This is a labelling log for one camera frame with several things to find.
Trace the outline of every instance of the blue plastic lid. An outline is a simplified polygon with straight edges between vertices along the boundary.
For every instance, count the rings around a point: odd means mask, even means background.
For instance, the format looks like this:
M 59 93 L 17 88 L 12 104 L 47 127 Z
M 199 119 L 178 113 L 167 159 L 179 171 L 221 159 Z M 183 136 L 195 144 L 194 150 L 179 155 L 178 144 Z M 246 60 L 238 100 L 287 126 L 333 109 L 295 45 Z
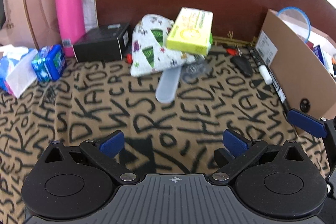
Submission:
M 311 25 L 309 18 L 297 7 L 286 7 L 281 9 L 277 16 L 286 23 L 304 42 L 307 43 L 310 36 Z

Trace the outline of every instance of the clutter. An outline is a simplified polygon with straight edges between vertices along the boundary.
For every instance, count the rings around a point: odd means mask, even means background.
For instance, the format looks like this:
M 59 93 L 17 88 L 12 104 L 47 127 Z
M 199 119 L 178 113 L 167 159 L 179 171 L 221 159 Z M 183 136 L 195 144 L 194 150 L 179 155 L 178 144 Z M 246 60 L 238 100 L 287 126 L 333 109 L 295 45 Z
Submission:
M 311 26 L 305 12 L 296 7 L 286 7 L 281 9 L 277 16 L 286 23 L 304 43 L 308 42 Z
M 328 35 L 320 30 L 314 30 L 313 27 L 311 30 L 310 41 L 312 34 L 315 33 L 324 38 L 324 41 L 335 45 Z M 300 109 L 301 100 L 306 98 L 310 102 L 309 115 L 317 119 L 334 118 L 336 113 L 335 80 L 316 55 L 302 43 L 302 40 L 287 24 L 277 17 L 277 12 L 268 10 L 262 32 L 277 48 L 277 53 L 269 68 L 276 76 L 290 107 Z
M 165 47 L 173 24 L 165 17 L 149 14 L 136 25 L 132 37 L 132 76 L 157 73 L 196 61 L 194 55 Z
M 77 62 L 122 60 L 128 44 L 129 23 L 91 29 L 73 45 Z
M 60 42 L 55 0 L 0 1 L 0 44 L 39 49 Z
M 179 86 L 181 69 L 181 66 L 177 66 L 162 72 L 155 92 L 155 97 L 160 103 L 168 104 L 174 101 Z
M 326 51 L 321 49 L 320 45 L 317 45 L 316 47 L 314 47 L 313 52 L 318 57 L 318 59 L 321 61 L 323 66 L 325 66 L 327 71 L 331 75 L 334 75 L 334 68 L 333 68 L 333 61 L 332 61 L 333 57 L 330 54 L 328 54 Z
M 336 56 L 335 42 L 330 38 L 329 35 L 321 32 L 320 30 L 311 27 L 309 41 L 306 45 L 314 52 L 314 48 L 319 46 L 320 50 L 326 52 L 330 56 Z
M 37 49 L 6 45 L 0 47 L 0 52 L 3 55 L 0 59 L 0 87 L 19 98 L 36 79 L 31 61 Z
M 266 68 L 265 65 L 262 64 L 262 62 L 258 59 L 256 53 L 254 52 L 253 48 L 251 45 L 247 46 L 249 53 L 251 57 L 253 58 L 254 62 L 256 63 L 258 70 L 265 81 L 266 85 L 272 84 L 272 77 L 270 76 L 268 69 Z
M 67 66 L 61 45 L 40 49 L 31 62 L 39 82 L 58 80 Z
M 167 38 L 166 47 L 170 50 L 208 55 L 212 12 L 182 8 Z
M 209 73 L 210 71 L 211 67 L 208 62 L 203 58 L 199 58 L 195 63 L 184 65 L 182 67 L 181 80 L 184 83 L 188 83 L 203 74 Z
M 59 31 L 64 52 L 74 57 L 72 45 L 85 35 L 85 23 L 82 0 L 55 0 Z
M 242 52 L 237 46 L 238 55 L 230 58 L 231 63 L 242 73 L 245 77 L 252 77 L 253 70 L 250 61 L 243 56 Z

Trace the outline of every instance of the blue box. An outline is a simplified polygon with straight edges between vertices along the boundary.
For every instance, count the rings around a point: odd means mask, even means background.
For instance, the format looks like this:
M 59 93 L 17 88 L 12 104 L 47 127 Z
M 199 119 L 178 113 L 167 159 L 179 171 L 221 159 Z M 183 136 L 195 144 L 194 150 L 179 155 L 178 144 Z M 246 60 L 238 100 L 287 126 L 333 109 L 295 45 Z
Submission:
M 31 62 L 39 82 L 58 80 L 67 66 L 61 45 L 40 49 Z
M 314 54 L 318 57 L 318 59 L 323 64 L 323 66 L 326 66 L 326 63 L 325 63 L 324 56 L 323 56 L 320 45 L 317 45 L 316 47 L 314 47 L 313 50 L 314 50 Z

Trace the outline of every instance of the yellow-green box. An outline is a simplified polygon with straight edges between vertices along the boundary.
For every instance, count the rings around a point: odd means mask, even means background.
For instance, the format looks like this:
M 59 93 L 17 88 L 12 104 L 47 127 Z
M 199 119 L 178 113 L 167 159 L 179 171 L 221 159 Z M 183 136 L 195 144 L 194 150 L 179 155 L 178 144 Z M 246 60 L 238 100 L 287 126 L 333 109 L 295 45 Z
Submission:
M 183 7 L 170 31 L 166 47 L 192 54 L 207 55 L 211 47 L 212 12 Z

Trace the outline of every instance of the pink thermos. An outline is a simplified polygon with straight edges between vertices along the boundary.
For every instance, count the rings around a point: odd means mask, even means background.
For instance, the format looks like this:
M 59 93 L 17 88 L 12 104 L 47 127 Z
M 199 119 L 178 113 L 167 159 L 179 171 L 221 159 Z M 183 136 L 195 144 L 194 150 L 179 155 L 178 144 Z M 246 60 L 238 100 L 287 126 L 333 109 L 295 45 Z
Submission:
M 55 0 L 59 31 L 67 57 L 74 57 L 72 45 L 85 34 L 82 0 Z

